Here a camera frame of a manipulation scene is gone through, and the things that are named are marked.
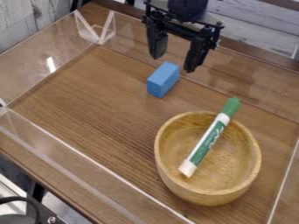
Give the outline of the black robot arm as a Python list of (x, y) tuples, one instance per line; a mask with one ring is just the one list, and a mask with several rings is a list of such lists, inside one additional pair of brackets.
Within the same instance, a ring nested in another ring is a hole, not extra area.
[(190, 42), (182, 70), (192, 73), (202, 64), (209, 50), (220, 42), (220, 21), (206, 18), (209, 0), (144, 0), (142, 23), (148, 43), (148, 52), (154, 60), (166, 51), (168, 34)]

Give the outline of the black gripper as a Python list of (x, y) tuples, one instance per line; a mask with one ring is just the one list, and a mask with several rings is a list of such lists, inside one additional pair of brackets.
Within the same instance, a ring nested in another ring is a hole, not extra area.
[(164, 56), (168, 34), (190, 40), (182, 69), (192, 73), (217, 47), (222, 23), (206, 13), (206, 1), (144, 1), (142, 22), (146, 27), (148, 51), (154, 60)]

